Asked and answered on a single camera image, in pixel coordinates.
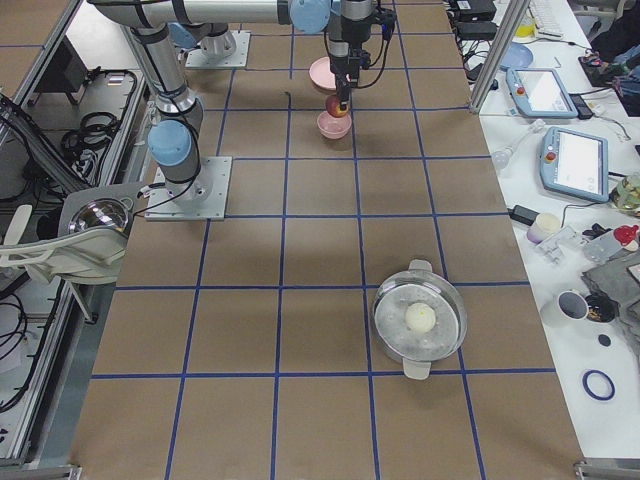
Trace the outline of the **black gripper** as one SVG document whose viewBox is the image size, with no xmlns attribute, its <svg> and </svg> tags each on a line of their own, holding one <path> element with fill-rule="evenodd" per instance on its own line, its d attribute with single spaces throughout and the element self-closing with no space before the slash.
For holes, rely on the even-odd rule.
<svg viewBox="0 0 640 480">
<path fill-rule="evenodd" d="M 344 41 L 329 39 L 327 47 L 338 98 L 337 115 L 344 117 L 349 112 L 351 92 L 359 87 L 360 71 L 370 68 L 371 55 Z"/>
</svg>

